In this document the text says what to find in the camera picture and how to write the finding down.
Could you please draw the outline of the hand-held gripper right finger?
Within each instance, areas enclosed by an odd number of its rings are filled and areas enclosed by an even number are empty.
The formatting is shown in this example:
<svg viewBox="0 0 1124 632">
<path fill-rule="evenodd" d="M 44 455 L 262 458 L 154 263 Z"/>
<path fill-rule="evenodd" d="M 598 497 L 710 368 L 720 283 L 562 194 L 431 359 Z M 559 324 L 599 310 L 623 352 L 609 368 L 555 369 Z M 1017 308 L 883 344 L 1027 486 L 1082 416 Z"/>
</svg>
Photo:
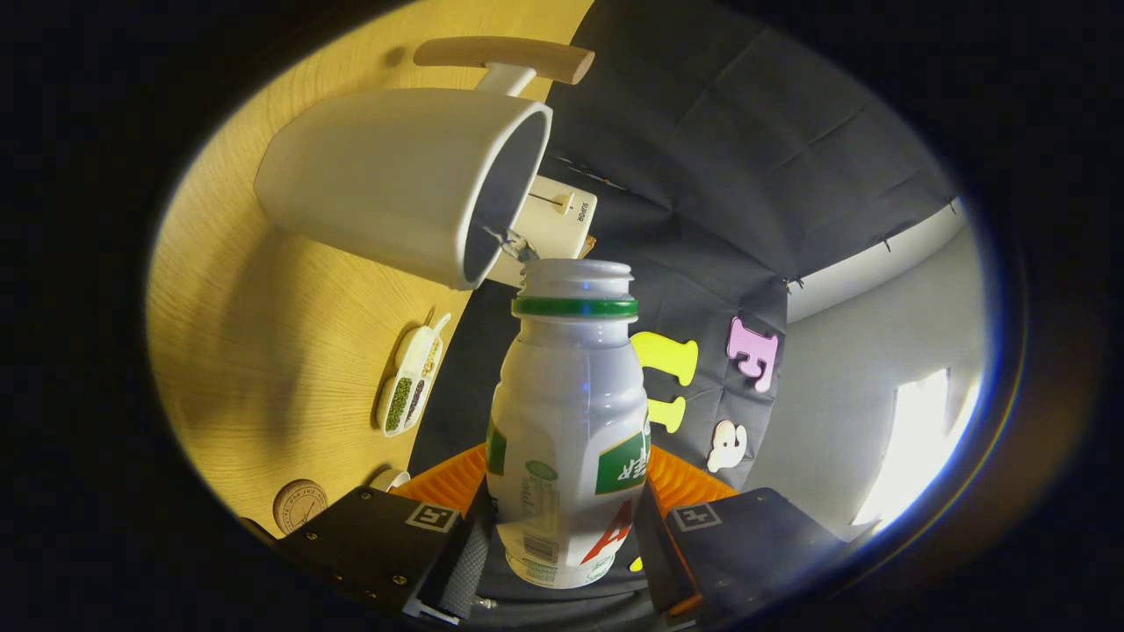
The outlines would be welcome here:
<svg viewBox="0 0 1124 632">
<path fill-rule="evenodd" d="M 634 533 L 662 628 L 755 615 L 827 579 L 860 548 L 776 489 L 736 493 L 660 448 L 650 451 Z"/>
</svg>

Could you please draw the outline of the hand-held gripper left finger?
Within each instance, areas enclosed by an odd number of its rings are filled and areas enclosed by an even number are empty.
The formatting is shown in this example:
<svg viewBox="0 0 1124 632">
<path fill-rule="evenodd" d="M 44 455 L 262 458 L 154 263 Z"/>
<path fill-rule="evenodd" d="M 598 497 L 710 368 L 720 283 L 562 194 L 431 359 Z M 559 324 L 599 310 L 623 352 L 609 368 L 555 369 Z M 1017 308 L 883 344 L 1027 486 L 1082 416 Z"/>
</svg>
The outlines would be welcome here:
<svg viewBox="0 0 1124 632">
<path fill-rule="evenodd" d="M 353 599 L 386 615 L 456 628 L 482 608 L 493 540 L 484 448 L 466 449 L 392 491 L 359 485 L 284 536 L 245 529 Z"/>
</svg>

